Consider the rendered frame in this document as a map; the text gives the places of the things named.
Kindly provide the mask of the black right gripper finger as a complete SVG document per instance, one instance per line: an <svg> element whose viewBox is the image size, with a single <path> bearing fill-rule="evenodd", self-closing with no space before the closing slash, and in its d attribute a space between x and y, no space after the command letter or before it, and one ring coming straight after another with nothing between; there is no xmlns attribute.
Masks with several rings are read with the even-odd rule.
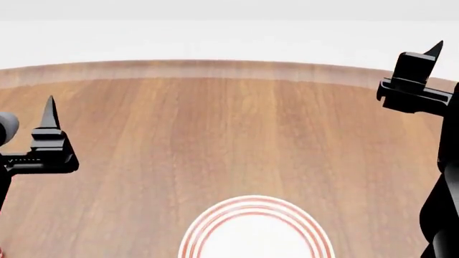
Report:
<svg viewBox="0 0 459 258"><path fill-rule="evenodd" d="M403 52L399 55L391 85L404 92L422 92L440 56L443 40L425 53Z"/></svg>

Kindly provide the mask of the grey cylinder on left gripper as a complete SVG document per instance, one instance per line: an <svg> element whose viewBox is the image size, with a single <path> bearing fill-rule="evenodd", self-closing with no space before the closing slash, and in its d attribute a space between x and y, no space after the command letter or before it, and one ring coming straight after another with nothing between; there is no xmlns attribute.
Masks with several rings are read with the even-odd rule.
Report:
<svg viewBox="0 0 459 258"><path fill-rule="evenodd" d="M0 146L8 143L19 129L19 120L13 113L0 112Z"/></svg>

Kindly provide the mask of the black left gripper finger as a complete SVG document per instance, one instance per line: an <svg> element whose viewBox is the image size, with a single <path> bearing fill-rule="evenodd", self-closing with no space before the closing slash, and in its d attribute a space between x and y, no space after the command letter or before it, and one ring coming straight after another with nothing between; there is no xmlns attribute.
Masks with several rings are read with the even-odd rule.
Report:
<svg viewBox="0 0 459 258"><path fill-rule="evenodd" d="M41 123L32 131L31 149L33 151L63 150L66 139L67 135L60 127L55 100L53 96L49 96Z"/></svg>

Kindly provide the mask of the white plate with red rings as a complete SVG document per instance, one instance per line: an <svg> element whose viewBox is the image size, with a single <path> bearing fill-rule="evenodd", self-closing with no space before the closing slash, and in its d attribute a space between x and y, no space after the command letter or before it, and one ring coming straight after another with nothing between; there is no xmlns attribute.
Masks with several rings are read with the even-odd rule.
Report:
<svg viewBox="0 0 459 258"><path fill-rule="evenodd" d="M319 223L275 197L246 195L202 212L184 234L177 258L336 258Z"/></svg>

